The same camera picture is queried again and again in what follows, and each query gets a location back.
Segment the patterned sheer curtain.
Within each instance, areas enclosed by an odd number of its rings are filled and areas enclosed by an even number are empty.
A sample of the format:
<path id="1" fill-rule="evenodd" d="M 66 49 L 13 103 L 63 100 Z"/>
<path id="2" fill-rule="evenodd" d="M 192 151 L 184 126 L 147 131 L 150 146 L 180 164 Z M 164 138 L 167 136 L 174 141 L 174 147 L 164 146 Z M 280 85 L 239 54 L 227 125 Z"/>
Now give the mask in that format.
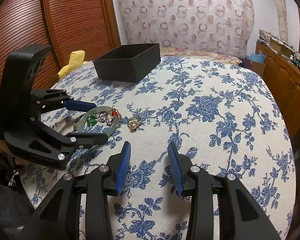
<path id="1" fill-rule="evenodd" d="M 129 44 L 157 43 L 243 57 L 253 32 L 252 0 L 117 0 Z"/>

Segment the black jewelry box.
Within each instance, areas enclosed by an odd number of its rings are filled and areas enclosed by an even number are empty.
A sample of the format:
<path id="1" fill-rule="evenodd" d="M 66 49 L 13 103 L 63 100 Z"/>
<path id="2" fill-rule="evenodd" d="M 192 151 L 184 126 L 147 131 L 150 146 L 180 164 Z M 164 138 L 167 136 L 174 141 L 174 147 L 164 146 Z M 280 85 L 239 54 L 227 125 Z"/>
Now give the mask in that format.
<path id="1" fill-rule="evenodd" d="M 139 83 L 161 62 L 157 43 L 119 46 L 93 61 L 98 78 Z"/>

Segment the green jade bangle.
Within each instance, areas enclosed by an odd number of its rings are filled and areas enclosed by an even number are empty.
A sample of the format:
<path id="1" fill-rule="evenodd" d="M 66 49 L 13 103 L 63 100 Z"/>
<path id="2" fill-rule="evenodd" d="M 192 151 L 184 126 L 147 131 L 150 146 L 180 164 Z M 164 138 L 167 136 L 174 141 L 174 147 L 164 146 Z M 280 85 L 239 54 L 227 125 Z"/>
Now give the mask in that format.
<path id="1" fill-rule="evenodd" d="M 74 131 L 83 133 L 87 129 L 92 131 L 95 126 L 100 127 L 99 132 L 110 137 L 121 122 L 121 114 L 113 106 L 98 106 L 83 114 L 78 122 L 74 123 Z"/>

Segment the cardboard box on cabinet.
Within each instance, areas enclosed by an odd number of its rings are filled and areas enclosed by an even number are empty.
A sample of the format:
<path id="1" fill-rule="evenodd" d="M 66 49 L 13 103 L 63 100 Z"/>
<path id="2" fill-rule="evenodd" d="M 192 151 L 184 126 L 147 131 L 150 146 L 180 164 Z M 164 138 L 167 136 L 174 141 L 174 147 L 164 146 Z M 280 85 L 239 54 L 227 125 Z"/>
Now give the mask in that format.
<path id="1" fill-rule="evenodd" d="M 286 42 L 278 40 L 277 38 L 271 36 L 269 39 L 269 48 L 273 51 L 276 51 L 280 55 L 285 55 L 286 57 L 290 57 L 294 54 L 294 49 L 290 47 Z"/>

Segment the floral bed quilt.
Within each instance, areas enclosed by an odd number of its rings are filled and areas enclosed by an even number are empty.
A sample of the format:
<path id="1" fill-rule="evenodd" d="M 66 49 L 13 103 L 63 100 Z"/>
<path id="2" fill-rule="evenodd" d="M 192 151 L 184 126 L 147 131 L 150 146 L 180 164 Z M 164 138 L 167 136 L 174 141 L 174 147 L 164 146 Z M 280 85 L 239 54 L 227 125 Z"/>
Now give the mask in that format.
<path id="1" fill-rule="evenodd" d="M 235 56 L 170 47 L 160 47 L 160 54 L 161 56 L 194 57 L 205 61 L 217 61 L 232 65 L 238 65 L 242 62 L 239 58 Z"/>

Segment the yellow plush toy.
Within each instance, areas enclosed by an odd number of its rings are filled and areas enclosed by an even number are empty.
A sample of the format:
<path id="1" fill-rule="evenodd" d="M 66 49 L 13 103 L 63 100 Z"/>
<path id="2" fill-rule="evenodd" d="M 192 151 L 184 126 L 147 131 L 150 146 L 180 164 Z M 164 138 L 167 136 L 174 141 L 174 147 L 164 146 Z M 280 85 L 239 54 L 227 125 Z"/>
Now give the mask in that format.
<path id="1" fill-rule="evenodd" d="M 81 65 L 85 64 L 85 51 L 73 51 L 70 54 L 69 63 L 58 72 L 58 78 L 61 80 L 72 71 L 76 70 Z"/>

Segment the wooden sideboard cabinet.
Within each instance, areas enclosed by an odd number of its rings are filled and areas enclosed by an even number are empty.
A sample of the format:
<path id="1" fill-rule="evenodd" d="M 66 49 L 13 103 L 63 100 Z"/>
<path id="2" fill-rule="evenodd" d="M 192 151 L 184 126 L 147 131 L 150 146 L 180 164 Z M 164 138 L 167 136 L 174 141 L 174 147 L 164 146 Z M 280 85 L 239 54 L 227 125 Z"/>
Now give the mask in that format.
<path id="1" fill-rule="evenodd" d="M 260 51 L 266 56 L 263 80 L 272 93 L 292 138 L 300 128 L 300 69 L 257 42 L 255 52 Z"/>

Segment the wooden louvered wardrobe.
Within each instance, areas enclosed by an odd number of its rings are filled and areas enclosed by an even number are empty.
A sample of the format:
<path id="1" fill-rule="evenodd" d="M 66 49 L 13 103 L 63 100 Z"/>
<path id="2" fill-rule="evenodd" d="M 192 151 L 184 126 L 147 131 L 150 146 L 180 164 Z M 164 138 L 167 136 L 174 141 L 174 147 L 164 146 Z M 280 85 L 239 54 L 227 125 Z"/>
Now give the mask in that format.
<path id="1" fill-rule="evenodd" d="M 35 88 L 68 64 L 73 51 L 93 60 L 121 44 L 113 0 L 4 0 L 0 6 L 0 84 L 8 54 L 29 44 L 52 47 Z"/>

